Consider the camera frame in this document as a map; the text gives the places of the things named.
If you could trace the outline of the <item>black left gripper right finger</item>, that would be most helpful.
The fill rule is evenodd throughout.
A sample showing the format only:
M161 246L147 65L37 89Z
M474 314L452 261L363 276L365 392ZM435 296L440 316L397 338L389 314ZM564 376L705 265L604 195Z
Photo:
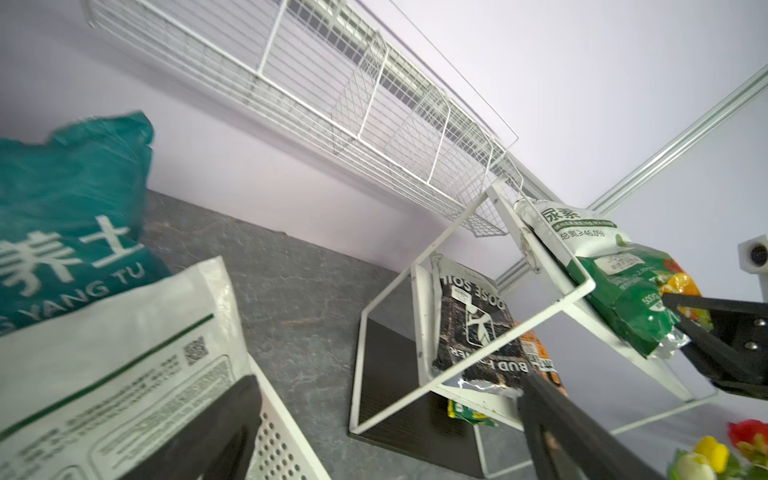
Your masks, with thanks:
M662 477L542 376L525 376L521 386L518 412L538 478Z

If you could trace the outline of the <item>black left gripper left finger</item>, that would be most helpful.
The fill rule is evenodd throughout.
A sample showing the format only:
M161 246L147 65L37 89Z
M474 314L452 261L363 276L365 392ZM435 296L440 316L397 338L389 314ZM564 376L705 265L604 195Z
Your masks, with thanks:
M241 378L123 477L244 479L262 423L261 407L257 378Z

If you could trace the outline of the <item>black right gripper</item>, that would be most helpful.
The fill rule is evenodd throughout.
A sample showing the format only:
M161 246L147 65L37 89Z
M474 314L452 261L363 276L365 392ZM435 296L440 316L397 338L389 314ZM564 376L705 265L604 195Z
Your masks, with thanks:
M767 305L666 293L675 329L690 339L682 353L718 390L767 399Z

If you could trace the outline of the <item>white fertilizer bag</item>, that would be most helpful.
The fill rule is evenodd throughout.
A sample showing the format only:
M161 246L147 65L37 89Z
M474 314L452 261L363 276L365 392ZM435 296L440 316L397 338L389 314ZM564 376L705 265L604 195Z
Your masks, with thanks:
M251 373L222 258L1 341L1 475L117 479Z

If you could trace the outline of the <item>teal orange soil bag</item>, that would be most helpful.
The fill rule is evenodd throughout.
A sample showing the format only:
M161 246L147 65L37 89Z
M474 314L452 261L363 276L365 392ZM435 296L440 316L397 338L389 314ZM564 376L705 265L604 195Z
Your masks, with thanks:
M3 335L169 276L141 241L153 137L133 112L2 139Z

